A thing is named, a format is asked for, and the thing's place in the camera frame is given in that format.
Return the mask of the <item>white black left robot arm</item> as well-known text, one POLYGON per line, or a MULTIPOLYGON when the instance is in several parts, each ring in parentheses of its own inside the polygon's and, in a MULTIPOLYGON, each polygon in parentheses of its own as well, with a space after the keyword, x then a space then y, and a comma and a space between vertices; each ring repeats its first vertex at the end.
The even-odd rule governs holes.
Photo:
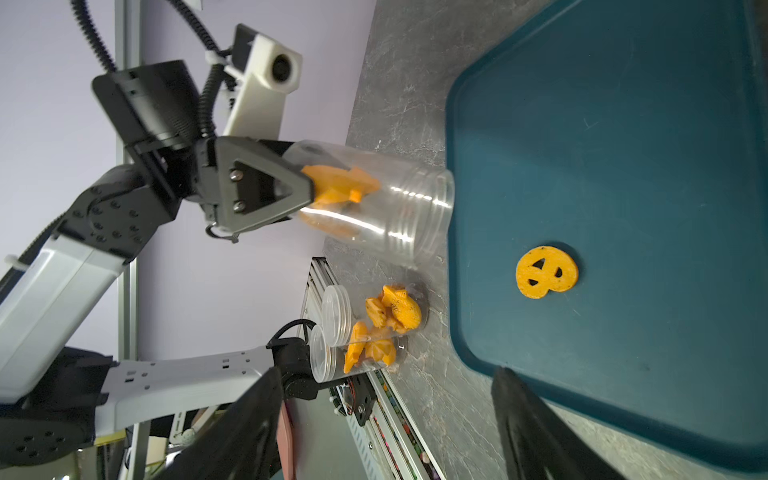
POLYGON ((214 434, 224 445, 243 434, 244 469, 260 474, 276 447, 283 400, 312 400, 324 388, 298 339, 277 334, 262 348, 160 362, 117 361, 68 342, 184 202, 200 205, 208 236, 236 242, 318 199, 318 182, 289 161, 294 146, 279 137, 302 57, 245 25, 222 49, 177 1, 211 67, 197 88, 179 60, 119 69, 87 3, 71 9, 103 68, 92 89, 129 162, 9 259, 1 281, 1 464, 49 463, 138 423, 229 404, 214 434))

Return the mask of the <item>clear cookie jar back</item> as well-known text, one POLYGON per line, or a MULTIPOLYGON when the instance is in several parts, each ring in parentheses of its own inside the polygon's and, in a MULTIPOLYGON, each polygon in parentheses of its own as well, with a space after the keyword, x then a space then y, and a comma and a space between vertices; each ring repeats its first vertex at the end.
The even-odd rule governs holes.
POLYGON ((328 345, 391 340, 426 325, 427 297, 416 284, 332 285, 321 302, 320 328, 328 345))

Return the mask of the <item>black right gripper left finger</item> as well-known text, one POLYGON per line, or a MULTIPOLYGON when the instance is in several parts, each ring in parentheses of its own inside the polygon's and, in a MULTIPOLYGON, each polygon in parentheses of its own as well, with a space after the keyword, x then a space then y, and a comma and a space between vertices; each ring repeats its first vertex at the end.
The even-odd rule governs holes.
POLYGON ((281 373, 273 367, 158 477, 268 479, 282 404, 281 373))

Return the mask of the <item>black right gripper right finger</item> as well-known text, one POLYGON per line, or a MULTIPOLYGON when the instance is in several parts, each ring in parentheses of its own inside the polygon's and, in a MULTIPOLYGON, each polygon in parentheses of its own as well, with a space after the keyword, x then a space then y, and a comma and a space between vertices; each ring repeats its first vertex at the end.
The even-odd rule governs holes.
POLYGON ((621 479, 518 376, 496 370, 491 397, 510 479, 621 479))

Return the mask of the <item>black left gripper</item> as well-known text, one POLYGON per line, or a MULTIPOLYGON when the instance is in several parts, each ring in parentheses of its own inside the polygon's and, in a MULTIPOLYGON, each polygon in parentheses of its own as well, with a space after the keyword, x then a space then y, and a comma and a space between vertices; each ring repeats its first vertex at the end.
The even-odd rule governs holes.
MULTIPOLYGON (((239 236, 284 221, 314 200, 314 183, 302 167, 284 158, 293 144, 223 136, 203 142, 203 212, 208 232, 239 236)), ((185 200, 198 200, 193 186, 195 153, 189 146, 140 140, 124 148, 122 206, 132 240, 148 240, 174 221, 185 200)))

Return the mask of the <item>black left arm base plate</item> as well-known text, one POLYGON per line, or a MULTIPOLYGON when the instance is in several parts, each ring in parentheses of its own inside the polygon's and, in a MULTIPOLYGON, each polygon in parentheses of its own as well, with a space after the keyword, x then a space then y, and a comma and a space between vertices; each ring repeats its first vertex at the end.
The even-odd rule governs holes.
POLYGON ((368 375, 356 375, 336 382, 330 389, 336 411, 364 427, 370 419, 377 401, 375 389, 368 375))

